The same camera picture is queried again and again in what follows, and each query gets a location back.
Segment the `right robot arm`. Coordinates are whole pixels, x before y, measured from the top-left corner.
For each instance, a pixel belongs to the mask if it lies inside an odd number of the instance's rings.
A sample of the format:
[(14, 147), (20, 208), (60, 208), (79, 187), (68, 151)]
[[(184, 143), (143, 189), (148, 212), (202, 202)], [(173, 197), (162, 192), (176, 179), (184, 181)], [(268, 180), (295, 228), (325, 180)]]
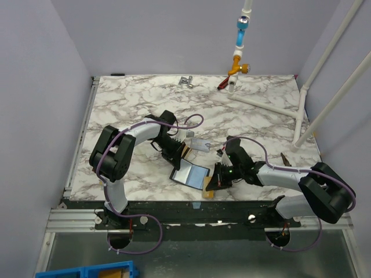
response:
[(316, 216), (329, 224), (355, 208), (356, 193), (326, 163), (306, 169), (276, 166), (268, 160), (255, 162), (241, 147), (242, 137), (228, 136), (223, 152), (231, 165), (216, 163), (206, 191), (218, 191), (244, 180), (255, 186), (276, 186), (298, 191), (297, 196), (279, 196), (267, 211), (267, 221), (279, 227), (293, 217)]

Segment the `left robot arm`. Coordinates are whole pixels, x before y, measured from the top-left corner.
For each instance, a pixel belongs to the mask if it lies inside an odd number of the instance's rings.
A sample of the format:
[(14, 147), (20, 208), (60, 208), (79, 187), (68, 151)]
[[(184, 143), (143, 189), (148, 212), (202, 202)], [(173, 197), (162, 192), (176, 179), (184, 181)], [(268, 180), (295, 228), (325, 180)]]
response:
[(127, 173), (135, 146), (155, 142), (161, 148), (161, 156), (176, 170), (180, 170), (185, 143), (172, 138), (168, 131), (177, 122), (176, 116), (165, 110), (160, 116), (148, 115), (141, 122), (129, 127), (124, 133), (111, 125), (106, 126), (93, 148), (89, 164), (95, 173), (106, 181), (105, 206), (110, 210), (108, 221), (117, 229), (128, 224), (128, 205), (123, 177)]

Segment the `silver grey credit card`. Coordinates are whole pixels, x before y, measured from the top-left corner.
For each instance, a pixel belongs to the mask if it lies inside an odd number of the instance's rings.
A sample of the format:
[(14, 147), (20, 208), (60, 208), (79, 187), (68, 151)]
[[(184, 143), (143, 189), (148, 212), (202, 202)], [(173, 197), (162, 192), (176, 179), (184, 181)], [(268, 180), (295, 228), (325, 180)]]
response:
[(209, 152), (211, 143), (209, 140), (192, 138), (190, 148), (196, 151)]

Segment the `black leather card holder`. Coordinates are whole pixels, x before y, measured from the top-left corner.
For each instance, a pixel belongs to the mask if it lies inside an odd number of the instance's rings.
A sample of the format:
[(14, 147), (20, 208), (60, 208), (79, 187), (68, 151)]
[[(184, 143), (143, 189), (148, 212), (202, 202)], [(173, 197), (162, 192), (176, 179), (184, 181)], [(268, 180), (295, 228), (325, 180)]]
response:
[(209, 173), (209, 168), (195, 165), (185, 159), (181, 159), (180, 170), (174, 168), (169, 178), (176, 183), (202, 190), (204, 178), (207, 177)]

